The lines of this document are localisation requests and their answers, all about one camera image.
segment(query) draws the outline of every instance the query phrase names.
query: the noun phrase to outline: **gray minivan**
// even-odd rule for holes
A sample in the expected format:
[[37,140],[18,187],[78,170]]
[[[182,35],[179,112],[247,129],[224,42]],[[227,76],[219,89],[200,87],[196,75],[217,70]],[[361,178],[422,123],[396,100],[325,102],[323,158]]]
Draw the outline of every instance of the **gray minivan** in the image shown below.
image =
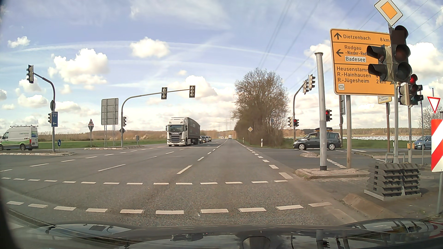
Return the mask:
[[[327,148],[329,150],[335,150],[335,148],[343,147],[342,141],[340,140],[340,134],[338,132],[327,132]],[[294,149],[305,150],[305,149],[320,148],[320,133],[313,132],[300,138],[294,143]]]

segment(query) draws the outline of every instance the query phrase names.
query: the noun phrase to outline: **traffic light pole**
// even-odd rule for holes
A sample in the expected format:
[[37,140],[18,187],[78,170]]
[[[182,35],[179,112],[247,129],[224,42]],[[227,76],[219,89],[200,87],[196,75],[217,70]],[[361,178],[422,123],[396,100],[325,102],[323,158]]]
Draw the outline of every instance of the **traffic light pole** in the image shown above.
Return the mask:
[[[175,91],[167,91],[167,93],[172,93],[172,92],[180,92],[180,91],[189,91],[189,89],[183,89],[183,90],[175,90]],[[136,96],[131,96],[129,98],[127,98],[123,104],[121,105],[121,117],[120,117],[120,124],[121,124],[121,147],[123,148],[123,106],[126,103],[126,101],[128,101],[129,99],[132,98],[136,98],[136,97],[143,97],[143,96],[149,96],[149,95],[155,95],[155,94],[162,94],[164,92],[158,92],[158,93],[148,93],[148,94],[142,94],[142,95],[136,95]]]
[[319,107],[320,107],[320,170],[327,170],[326,166],[326,101],[325,81],[323,76],[323,53],[315,53],[317,59],[317,82],[319,84]]

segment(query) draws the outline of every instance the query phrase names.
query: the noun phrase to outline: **scania truck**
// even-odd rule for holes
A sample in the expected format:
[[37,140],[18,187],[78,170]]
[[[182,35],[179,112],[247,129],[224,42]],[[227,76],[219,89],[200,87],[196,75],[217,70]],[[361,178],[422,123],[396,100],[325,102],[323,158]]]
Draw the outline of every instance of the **scania truck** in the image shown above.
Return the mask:
[[200,125],[189,117],[172,117],[166,125],[166,131],[169,147],[198,144],[200,138]]

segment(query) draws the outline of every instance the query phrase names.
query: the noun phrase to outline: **road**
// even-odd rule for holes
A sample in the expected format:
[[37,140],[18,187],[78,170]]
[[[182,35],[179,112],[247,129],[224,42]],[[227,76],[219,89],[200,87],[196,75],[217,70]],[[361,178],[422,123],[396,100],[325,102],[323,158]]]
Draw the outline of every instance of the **road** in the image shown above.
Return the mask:
[[[339,225],[365,219],[262,150],[214,139],[187,147],[2,156],[2,201],[14,213],[49,223]],[[299,152],[282,151],[304,165]]]

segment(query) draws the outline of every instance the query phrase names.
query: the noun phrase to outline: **power line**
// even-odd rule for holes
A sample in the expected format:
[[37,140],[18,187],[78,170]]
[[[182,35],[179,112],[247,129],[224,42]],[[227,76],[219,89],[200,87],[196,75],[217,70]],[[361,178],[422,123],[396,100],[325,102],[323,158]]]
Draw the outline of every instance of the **power line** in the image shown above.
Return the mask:
[[292,46],[295,44],[295,42],[297,41],[298,37],[300,36],[301,32],[303,31],[304,27],[306,26],[307,22],[309,21],[309,19],[311,19],[312,14],[314,13],[315,9],[317,8],[317,6],[319,5],[320,0],[317,1],[317,3],[315,4],[315,7],[312,9],[311,13],[309,14],[308,18],[306,19],[306,21],[304,22],[302,28],[300,29],[300,32],[297,34],[297,36],[295,37],[295,39],[292,41],[292,44],[289,46],[288,50],[286,51],[286,53],[284,54],[283,58],[281,59],[280,63],[278,64],[277,68],[275,69],[275,71],[277,71],[277,69],[280,67],[281,63],[284,61],[284,59],[286,58],[286,55],[288,55],[289,51],[292,49]]

